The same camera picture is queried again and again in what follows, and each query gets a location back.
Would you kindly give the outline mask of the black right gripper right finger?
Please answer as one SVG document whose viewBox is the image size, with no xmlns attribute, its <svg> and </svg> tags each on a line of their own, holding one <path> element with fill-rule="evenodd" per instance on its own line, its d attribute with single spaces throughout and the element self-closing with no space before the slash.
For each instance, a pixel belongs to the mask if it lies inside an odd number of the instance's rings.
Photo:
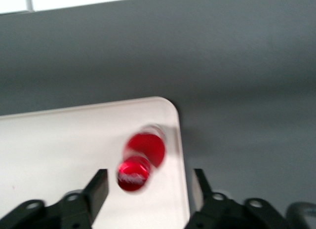
<svg viewBox="0 0 316 229">
<path fill-rule="evenodd" d="M 288 229 L 286 219 L 266 200 L 248 198 L 239 204 L 214 192 L 202 169 L 194 169 L 193 191 L 196 212 L 189 219 L 191 229 Z"/>
</svg>

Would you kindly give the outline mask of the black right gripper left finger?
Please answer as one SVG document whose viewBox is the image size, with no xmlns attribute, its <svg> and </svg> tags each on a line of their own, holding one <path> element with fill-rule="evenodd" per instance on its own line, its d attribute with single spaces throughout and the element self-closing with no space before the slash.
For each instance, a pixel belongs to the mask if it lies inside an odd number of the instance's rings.
<svg viewBox="0 0 316 229">
<path fill-rule="evenodd" d="M 2 229 L 90 229 L 109 193 L 108 170 L 99 169 L 86 187 L 68 192 L 46 206 L 32 199 L 19 204 L 0 219 Z"/>
</svg>

